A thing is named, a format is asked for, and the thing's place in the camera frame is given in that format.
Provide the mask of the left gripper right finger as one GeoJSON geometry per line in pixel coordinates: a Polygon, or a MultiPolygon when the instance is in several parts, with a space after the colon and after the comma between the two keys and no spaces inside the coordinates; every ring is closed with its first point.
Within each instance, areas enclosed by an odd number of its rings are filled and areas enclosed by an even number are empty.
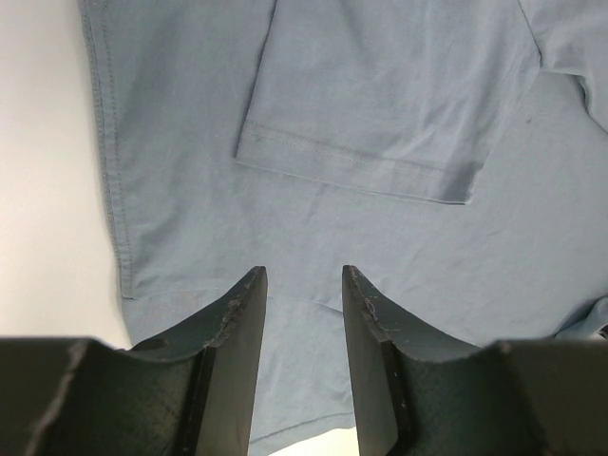
{"type": "Polygon", "coordinates": [[[342,273],[363,455],[603,455],[607,342],[506,340],[479,348],[342,273]]]}

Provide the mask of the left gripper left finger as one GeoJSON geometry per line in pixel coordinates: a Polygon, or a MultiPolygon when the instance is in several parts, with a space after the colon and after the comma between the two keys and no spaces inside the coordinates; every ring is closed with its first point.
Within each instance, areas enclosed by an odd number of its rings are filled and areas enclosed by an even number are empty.
{"type": "Polygon", "coordinates": [[[1,341],[5,455],[244,455],[267,302],[255,267],[129,350],[89,337],[1,341]]]}

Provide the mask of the grey-blue t shirt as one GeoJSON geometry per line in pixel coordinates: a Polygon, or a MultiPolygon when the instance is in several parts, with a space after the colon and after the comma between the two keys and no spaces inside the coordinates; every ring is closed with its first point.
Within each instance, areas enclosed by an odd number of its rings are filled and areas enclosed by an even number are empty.
{"type": "Polygon", "coordinates": [[[250,453],[354,424],[341,271],[482,346],[607,324],[603,1],[83,1],[133,342],[269,277],[250,453]]]}

